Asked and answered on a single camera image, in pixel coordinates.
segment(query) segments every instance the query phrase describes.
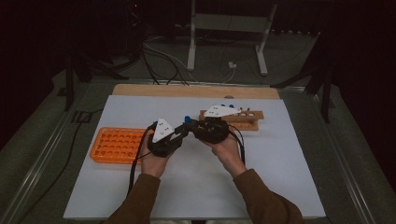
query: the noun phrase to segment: dark background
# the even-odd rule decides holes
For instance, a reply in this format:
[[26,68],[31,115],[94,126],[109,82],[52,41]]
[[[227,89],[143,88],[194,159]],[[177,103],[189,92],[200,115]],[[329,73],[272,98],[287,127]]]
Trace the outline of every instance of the dark background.
[[[190,1],[126,2],[139,19],[130,17],[134,20],[131,24],[139,25],[139,32],[149,26],[158,34],[172,37],[177,35],[174,24],[190,22]],[[245,7],[236,7],[234,0],[220,7],[222,2],[202,0],[197,10],[217,12],[221,8],[221,13],[242,15],[268,13],[258,10],[267,2],[249,0],[244,1]],[[0,148],[52,91],[50,79],[64,69],[70,40],[95,60],[111,62],[111,55],[124,53],[115,40],[126,34],[112,24],[127,16],[125,6],[124,1],[0,3]],[[331,66],[332,83],[340,87],[393,189],[396,189],[395,11],[391,1],[281,1],[273,22],[277,34],[320,32],[303,70],[323,61]],[[135,46],[129,46],[129,52]],[[79,58],[77,61],[79,65],[85,64]],[[90,80],[89,74],[78,76]]]

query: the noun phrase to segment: white stand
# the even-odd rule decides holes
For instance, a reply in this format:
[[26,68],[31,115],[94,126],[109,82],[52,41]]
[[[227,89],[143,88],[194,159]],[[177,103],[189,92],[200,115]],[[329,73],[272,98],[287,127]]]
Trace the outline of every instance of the white stand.
[[262,42],[256,46],[257,61],[260,67],[260,74],[266,76],[267,66],[262,54],[265,42],[270,33],[272,21],[276,12],[277,5],[272,5],[268,17],[246,17],[246,16],[230,16],[201,14],[195,12],[195,0],[191,0],[191,36],[189,59],[187,61],[187,69],[194,70],[195,62],[195,29],[209,30],[225,30],[225,31],[242,31],[252,33],[262,33]]

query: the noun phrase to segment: forearm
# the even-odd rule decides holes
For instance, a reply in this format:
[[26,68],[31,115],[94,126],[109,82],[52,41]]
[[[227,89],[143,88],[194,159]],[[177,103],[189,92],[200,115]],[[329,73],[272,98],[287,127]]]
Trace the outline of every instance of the forearm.
[[254,170],[245,171],[233,181],[254,224],[303,223],[297,206],[269,190]]
[[140,175],[128,197],[105,223],[149,224],[159,186],[159,178],[152,175]]

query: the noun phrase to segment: table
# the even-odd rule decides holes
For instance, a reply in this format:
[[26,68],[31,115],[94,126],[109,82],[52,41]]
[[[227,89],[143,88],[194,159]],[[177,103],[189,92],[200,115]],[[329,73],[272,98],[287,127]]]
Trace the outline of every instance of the table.
[[242,31],[262,33],[262,42],[256,46],[257,62],[260,67],[260,74],[265,76],[268,73],[262,51],[268,38],[271,24],[276,12],[277,4],[273,4],[270,14],[267,17],[248,17],[248,16],[232,16],[218,14],[196,13],[195,0],[191,0],[191,35],[189,58],[187,61],[187,69],[194,70],[195,62],[195,30],[225,30],[225,31]]
[[[219,101],[265,106],[261,129],[243,133],[247,168],[254,167],[268,187],[296,203],[303,216],[324,217],[288,112],[275,89],[120,84],[109,96],[97,129],[147,126],[160,114],[176,126],[183,119],[180,114],[198,113],[202,105]],[[108,217],[125,198],[129,171],[130,165],[95,163],[88,151],[64,217]],[[168,163],[151,218],[230,219],[248,218],[248,214],[230,175],[210,149],[205,150],[189,136]]]

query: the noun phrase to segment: person's right hand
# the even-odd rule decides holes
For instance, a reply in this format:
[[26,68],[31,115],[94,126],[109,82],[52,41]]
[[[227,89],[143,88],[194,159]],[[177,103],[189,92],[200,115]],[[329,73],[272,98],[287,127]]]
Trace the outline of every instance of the person's right hand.
[[233,178],[247,170],[239,155],[237,141],[232,135],[228,134],[224,141],[217,144],[211,144],[204,141],[202,142],[205,145],[212,147],[213,154],[219,158],[224,168],[231,174]]

